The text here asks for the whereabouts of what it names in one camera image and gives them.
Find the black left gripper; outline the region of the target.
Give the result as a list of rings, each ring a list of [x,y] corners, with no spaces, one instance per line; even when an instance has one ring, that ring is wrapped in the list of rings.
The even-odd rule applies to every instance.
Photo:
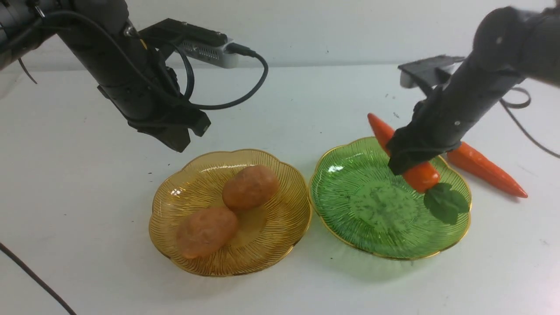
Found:
[[[211,125],[202,110],[164,101],[149,88],[98,86],[98,91],[120,111],[127,124],[176,152],[190,144],[190,131],[202,137]]]

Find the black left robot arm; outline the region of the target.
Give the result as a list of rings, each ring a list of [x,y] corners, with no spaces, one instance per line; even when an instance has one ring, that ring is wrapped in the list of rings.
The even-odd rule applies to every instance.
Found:
[[[183,152],[190,134],[202,137],[210,120],[180,96],[162,54],[125,34],[131,26],[123,0],[3,0],[1,68],[57,35],[130,127]]]

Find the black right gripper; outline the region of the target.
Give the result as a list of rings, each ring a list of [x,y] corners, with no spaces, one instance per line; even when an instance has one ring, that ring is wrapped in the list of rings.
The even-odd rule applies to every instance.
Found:
[[[459,147],[461,137],[455,131],[442,131],[450,122],[441,114],[440,100],[419,101],[411,121],[395,130],[386,147],[390,153],[388,167],[394,175],[430,161]]]

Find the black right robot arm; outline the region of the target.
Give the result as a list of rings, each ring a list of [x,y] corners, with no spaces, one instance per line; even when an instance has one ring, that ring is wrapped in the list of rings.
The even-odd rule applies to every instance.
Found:
[[[542,12],[493,10],[478,26],[472,51],[454,73],[453,56],[399,66],[401,85],[426,95],[388,142],[389,168],[400,175],[459,147],[464,135],[515,85],[530,78],[559,86],[559,6]]]

